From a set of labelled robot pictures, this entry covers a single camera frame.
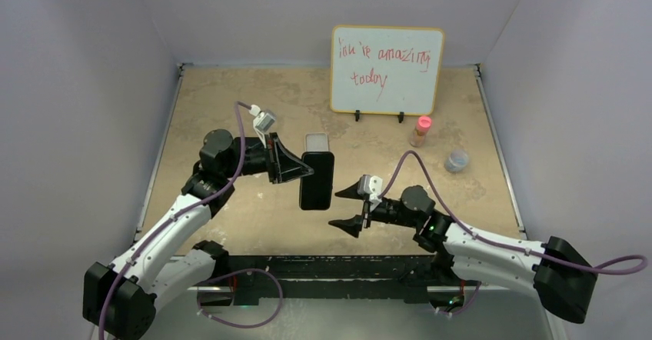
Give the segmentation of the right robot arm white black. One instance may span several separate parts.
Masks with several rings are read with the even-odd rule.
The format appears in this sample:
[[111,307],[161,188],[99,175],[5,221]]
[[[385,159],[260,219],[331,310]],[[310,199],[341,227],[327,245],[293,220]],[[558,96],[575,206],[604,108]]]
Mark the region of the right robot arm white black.
[[337,198],[360,200],[359,214],[331,220],[330,225],[357,238],[372,222],[415,230],[413,239],[433,253],[431,272],[443,284],[456,278],[508,288],[539,298],[551,314],[582,324],[597,282],[588,261],[566,240],[520,240],[473,227],[462,228],[435,208],[420,185],[406,188],[398,199],[380,197],[382,180],[364,175],[335,193]]

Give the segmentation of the black phone without case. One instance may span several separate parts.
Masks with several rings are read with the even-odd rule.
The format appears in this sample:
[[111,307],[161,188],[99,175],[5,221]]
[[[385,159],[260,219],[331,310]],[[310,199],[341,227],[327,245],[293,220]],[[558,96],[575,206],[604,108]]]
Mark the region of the black phone without case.
[[301,160],[314,172],[300,180],[300,209],[328,210],[333,192],[334,155],[331,152],[305,152]]

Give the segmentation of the white phone case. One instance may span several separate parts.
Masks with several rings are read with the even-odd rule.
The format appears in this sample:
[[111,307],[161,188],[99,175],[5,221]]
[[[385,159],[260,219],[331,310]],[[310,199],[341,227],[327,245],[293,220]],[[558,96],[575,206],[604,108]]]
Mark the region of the white phone case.
[[304,150],[306,152],[329,152],[328,134],[324,132],[307,133],[304,138]]

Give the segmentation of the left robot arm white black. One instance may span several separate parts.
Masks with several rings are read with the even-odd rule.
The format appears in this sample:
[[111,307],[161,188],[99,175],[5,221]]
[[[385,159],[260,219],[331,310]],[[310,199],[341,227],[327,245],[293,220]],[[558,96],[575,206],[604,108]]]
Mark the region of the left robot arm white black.
[[235,177],[265,173],[270,183],[281,184],[313,172],[274,132],[263,139],[209,132],[191,177],[155,226],[110,264],[96,262],[87,270],[83,318],[118,339],[140,339],[177,295],[198,283],[228,282],[229,254],[217,242],[201,241],[180,261],[170,259],[226,205]]

